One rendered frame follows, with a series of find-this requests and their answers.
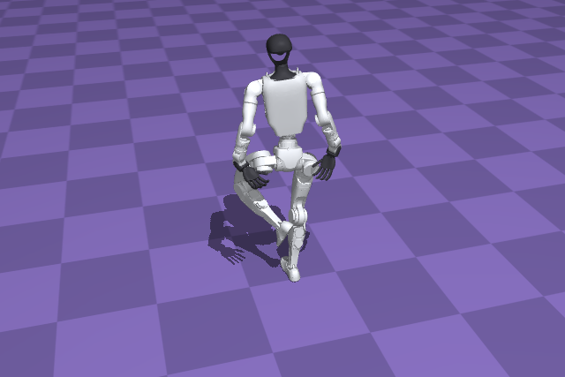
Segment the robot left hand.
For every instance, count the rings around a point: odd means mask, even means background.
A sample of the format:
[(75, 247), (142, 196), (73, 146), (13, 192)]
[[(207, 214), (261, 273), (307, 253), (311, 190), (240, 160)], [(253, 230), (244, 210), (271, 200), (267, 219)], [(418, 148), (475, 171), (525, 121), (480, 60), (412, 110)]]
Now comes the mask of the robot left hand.
[[(262, 186), (266, 186), (267, 183), (269, 182), (269, 180), (265, 180), (259, 175), (259, 174), (267, 175), (268, 173), (255, 170), (255, 168), (253, 167), (249, 167), (248, 161), (246, 161), (246, 164), (244, 164), (243, 166), (239, 166), (237, 162), (233, 162), (233, 164), (238, 169), (239, 172), (243, 171), (244, 179), (249, 184), (249, 186), (251, 186), (252, 189), (257, 190), (258, 188), (262, 188)], [(260, 181), (265, 184), (261, 183)]]

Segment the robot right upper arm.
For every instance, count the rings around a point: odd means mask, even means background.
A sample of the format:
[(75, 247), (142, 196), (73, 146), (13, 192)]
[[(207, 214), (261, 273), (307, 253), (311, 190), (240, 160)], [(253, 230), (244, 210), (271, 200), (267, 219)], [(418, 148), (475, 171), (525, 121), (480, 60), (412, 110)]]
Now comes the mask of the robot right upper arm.
[(310, 94), (317, 112), (317, 115), (314, 115), (316, 124), (321, 127), (331, 124), (328, 118), (327, 99), (320, 75), (316, 72), (302, 73), (305, 77), (307, 87), (312, 89)]

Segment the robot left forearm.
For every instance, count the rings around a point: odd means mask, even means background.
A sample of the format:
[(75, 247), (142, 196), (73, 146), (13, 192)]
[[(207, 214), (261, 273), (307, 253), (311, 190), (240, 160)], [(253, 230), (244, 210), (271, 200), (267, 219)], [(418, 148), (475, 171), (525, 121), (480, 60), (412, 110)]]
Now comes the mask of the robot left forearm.
[(241, 135), (242, 125), (243, 125), (243, 122), (241, 122), (239, 127), (238, 127), (236, 145), (235, 145), (234, 152), (233, 152), (233, 155), (232, 155), (232, 157), (233, 157), (232, 162), (237, 162), (237, 164), (239, 166), (243, 166), (244, 164), (246, 164), (246, 160), (245, 160), (246, 152), (247, 152), (247, 148), (250, 144), (250, 139), (247, 136)]

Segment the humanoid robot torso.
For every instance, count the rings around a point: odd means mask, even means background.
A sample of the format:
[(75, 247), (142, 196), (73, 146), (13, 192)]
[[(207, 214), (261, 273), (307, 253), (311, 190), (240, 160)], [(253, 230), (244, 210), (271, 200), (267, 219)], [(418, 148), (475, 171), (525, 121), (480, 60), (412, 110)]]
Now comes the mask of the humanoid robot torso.
[(303, 166), (303, 149), (298, 146), (296, 134), (301, 133), (307, 119), (307, 85), (301, 71), (297, 70), (294, 79), (274, 81), (269, 78), (273, 73), (261, 77), (263, 79), (262, 96), (265, 116), (276, 136), (281, 137), (278, 146), (274, 146), (276, 155), (275, 171), (291, 172), (301, 170)]

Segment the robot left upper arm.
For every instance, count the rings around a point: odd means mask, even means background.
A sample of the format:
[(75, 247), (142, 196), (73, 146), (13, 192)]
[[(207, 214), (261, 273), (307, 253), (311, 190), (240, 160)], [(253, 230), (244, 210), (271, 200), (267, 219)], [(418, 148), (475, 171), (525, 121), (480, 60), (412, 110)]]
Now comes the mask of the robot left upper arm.
[(257, 97), (262, 94), (263, 79), (258, 79), (249, 83), (244, 92), (243, 101), (243, 125), (242, 136), (252, 137), (256, 131), (256, 124), (253, 123), (258, 105)]

